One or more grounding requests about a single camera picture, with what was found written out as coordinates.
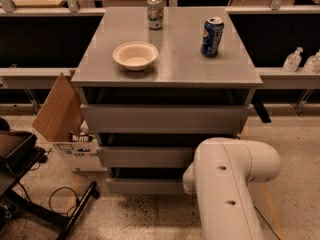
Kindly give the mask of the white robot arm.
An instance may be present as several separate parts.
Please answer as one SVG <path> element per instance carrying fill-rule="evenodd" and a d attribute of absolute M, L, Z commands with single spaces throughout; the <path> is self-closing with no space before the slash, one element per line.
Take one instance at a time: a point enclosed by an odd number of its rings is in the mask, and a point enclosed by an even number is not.
<path fill-rule="evenodd" d="M 280 167 L 278 152 L 263 142 L 201 142 L 183 174 L 183 189 L 197 196 L 202 239 L 265 240 L 248 185 L 276 178 Z"/>

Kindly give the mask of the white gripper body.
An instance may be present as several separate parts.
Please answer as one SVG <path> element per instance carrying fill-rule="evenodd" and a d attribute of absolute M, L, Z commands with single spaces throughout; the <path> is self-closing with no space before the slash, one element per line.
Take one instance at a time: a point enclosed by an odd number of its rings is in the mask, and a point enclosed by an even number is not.
<path fill-rule="evenodd" d="M 196 193 L 194 163 L 191 163 L 183 174 L 182 185 L 186 194 L 192 195 Z"/>

